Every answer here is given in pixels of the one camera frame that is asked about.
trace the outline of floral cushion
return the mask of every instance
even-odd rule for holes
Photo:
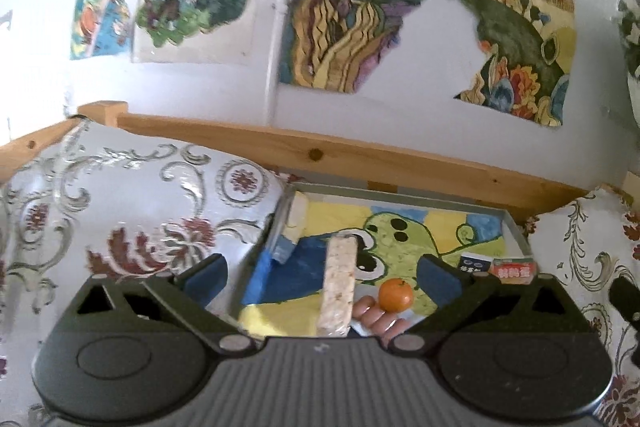
[[[207,309],[225,315],[281,194],[248,160],[91,121],[25,165],[0,192],[0,425],[41,423],[31,360],[87,277],[221,253],[227,286]]]
[[[530,221],[529,232],[540,270],[558,277],[613,361],[613,383],[597,416],[610,427],[640,426],[640,369],[630,360],[638,341],[609,303],[617,277],[640,282],[640,216],[599,188]]]

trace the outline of wooden rail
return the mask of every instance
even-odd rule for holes
[[[125,102],[78,108],[98,123],[144,136],[192,142],[264,166],[322,172],[367,181],[370,188],[430,190],[508,209],[517,221],[584,195],[581,188],[455,158],[386,145],[284,129],[130,114]],[[64,121],[0,148],[0,182],[74,126]]]

